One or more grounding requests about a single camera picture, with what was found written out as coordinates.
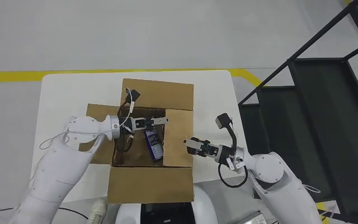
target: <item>white cable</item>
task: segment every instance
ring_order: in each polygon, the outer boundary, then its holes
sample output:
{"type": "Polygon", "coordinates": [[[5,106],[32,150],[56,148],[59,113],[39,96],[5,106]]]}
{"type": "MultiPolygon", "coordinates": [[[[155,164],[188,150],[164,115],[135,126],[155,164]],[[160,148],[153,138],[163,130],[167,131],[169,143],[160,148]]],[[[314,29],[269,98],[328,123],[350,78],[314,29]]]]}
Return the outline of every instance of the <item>white cable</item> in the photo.
{"type": "Polygon", "coordinates": [[[133,107],[134,107],[134,102],[133,102],[133,98],[132,98],[132,93],[130,92],[130,89],[129,89],[129,88],[126,88],[126,90],[128,90],[128,93],[129,93],[129,95],[130,95],[130,110],[129,110],[128,115],[127,115],[127,117],[125,118],[125,120],[124,120],[118,127],[114,128],[114,129],[111,129],[111,130],[108,130],[108,131],[106,131],[106,132],[100,132],[100,133],[72,132],[72,131],[69,131],[69,130],[68,130],[68,131],[66,131],[66,132],[61,132],[61,133],[57,134],[56,136],[54,136],[54,137],[52,137],[52,138],[49,138],[49,139],[43,141],[43,142],[39,145],[39,149],[41,149],[41,150],[46,150],[46,149],[48,149],[48,148],[52,145],[52,142],[53,142],[53,140],[54,140],[55,138],[57,138],[58,136],[61,136],[61,135],[63,135],[63,134],[66,134],[66,133],[73,133],[73,134],[96,134],[96,135],[99,135],[99,134],[105,134],[105,133],[112,132],[112,131],[114,131],[114,130],[119,129],[119,128],[128,120],[129,115],[131,114],[131,111],[133,111],[133,107]],[[44,143],[48,142],[48,141],[50,141],[50,144],[49,144],[46,148],[42,148],[41,146],[42,146],[44,143]]]}
{"type": "Polygon", "coordinates": [[[310,185],[307,185],[307,184],[302,184],[307,190],[309,190],[310,192],[313,192],[313,193],[317,193],[317,194],[320,194],[321,191],[317,188],[314,188],[310,185]]]}
{"type": "Polygon", "coordinates": [[[130,135],[128,138],[127,138],[127,142],[129,142],[129,139],[131,139],[131,138],[134,138],[134,135],[130,135]]]}
{"type": "Polygon", "coordinates": [[[123,128],[125,128],[128,132],[133,133],[132,129],[128,128],[127,126],[123,125],[123,128]]]}
{"type": "Polygon", "coordinates": [[[39,162],[37,162],[37,164],[35,165],[35,169],[34,169],[34,174],[32,175],[32,177],[30,178],[30,182],[32,182],[32,180],[33,180],[33,178],[35,177],[35,174],[36,174],[36,172],[37,172],[37,168],[39,168],[39,164],[40,164],[40,162],[41,162],[41,160],[43,159],[43,157],[45,156],[45,154],[43,154],[43,156],[41,156],[41,158],[40,158],[40,160],[39,160],[39,162]]]}
{"type": "Polygon", "coordinates": [[[330,208],[327,209],[325,212],[322,212],[322,213],[319,214],[319,215],[322,216],[322,215],[326,214],[327,212],[331,212],[331,216],[330,216],[329,218],[332,219],[333,215],[335,214],[336,208],[337,208],[337,205],[334,205],[334,206],[330,207],[330,208]]]}

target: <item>yellow floor line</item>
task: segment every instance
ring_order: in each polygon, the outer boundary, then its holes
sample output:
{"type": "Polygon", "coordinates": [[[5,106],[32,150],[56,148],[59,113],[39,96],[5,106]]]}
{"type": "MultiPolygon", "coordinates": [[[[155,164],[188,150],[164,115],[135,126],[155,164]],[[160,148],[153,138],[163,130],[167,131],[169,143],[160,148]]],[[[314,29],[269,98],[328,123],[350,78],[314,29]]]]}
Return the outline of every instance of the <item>yellow floor line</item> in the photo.
{"type": "MultiPolygon", "coordinates": [[[[326,210],[326,207],[324,206],[324,202],[320,202],[316,204],[317,208],[320,210],[326,210]]],[[[324,221],[322,221],[323,224],[329,224],[329,218],[326,218],[324,221]]]]}
{"type": "Polygon", "coordinates": [[[254,86],[261,81],[251,72],[243,68],[208,68],[208,69],[111,69],[111,70],[72,70],[72,71],[23,71],[23,72],[0,72],[0,82],[31,82],[41,81],[47,74],[60,73],[116,73],[116,72],[161,72],[161,71],[207,71],[207,70],[228,70],[233,77],[242,77],[254,86]]]}

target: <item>cardboard flap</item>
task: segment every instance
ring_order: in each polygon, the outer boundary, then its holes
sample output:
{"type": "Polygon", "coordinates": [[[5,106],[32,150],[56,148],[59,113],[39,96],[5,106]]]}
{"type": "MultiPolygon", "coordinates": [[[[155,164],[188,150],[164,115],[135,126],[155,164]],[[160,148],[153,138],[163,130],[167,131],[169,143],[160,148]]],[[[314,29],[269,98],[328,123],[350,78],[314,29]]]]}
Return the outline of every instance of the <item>cardboard flap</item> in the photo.
{"type": "Polygon", "coordinates": [[[169,122],[164,132],[164,166],[192,167],[192,155],[187,152],[183,141],[191,138],[193,111],[166,110],[169,122]]]}
{"type": "Polygon", "coordinates": [[[140,97],[135,102],[136,107],[193,110],[193,84],[125,78],[122,85],[121,104],[127,96],[126,88],[140,93],[140,97]]]}
{"type": "Polygon", "coordinates": [[[107,200],[113,204],[192,202],[192,168],[112,167],[107,200]]]}
{"type": "MultiPolygon", "coordinates": [[[[117,106],[105,106],[97,104],[88,104],[86,116],[95,118],[99,122],[102,122],[106,119],[107,115],[116,115],[118,111],[117,106]]],[[[79,150],[86,152],[90,150],[95,142],[88,142],[79,145],[79,150]]],[[[114,151],[114,142],[109,141],[107,138],[104,140],[101,147],[97,150],[94,155],[91,163],[92,164],[112,164],[112,157],[114,151]]]]}

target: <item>black connector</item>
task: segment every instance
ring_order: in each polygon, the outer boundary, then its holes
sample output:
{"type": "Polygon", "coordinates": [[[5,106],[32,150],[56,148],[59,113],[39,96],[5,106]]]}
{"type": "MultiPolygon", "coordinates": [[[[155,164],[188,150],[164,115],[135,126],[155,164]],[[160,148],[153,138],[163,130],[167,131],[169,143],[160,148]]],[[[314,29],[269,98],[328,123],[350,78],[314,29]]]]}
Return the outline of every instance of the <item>black connector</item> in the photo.
{"type": "MultiPolygon", "coordinates": [[[[127,93],[127,97],[125,98],[125,102],[131,103],[130,102],[130,94],[129,94],[128,90],[126,90],[126,93],[127,93]]],[[[140,93],[137,92],[136,90],[131,90],[130,93],[132,94],[133,102],[135,102],[140,96],[140,93]]]]}
{"type": "Polygon", "coordinates": [[[219,163],[229,167],[228,161],[226,159],[230,158],[231,153],[232,153],[232,149],[230,147],[223,146],[222,154],[220,155],[219,158],[219,163]]]}
{"type": "Polygon", "coordinates": [[[220,114],[216,117],[215,122],[219,129],[230,127],[230,123],[232,124],[232,121],[227,113],[220,114]]]}

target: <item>metal stairs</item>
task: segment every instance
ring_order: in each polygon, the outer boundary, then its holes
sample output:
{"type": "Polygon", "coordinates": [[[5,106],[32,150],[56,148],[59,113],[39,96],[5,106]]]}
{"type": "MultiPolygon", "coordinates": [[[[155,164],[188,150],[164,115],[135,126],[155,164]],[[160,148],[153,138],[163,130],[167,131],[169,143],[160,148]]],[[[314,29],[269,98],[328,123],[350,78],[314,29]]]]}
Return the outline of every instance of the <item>metal stairs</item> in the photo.
{"type": "Polygon", "coordinates": [[[336,200],[358,221],[358,81],[343,58],[298,58],[357,9],[350,3],[239,103],[251,154],[277,152],[304,183],[321,190],[316,202],[336,200]],[[265,86],[288,67],[294,86],[265,86]],[[244,104],[256,94],[258,104],[244,104]]]}

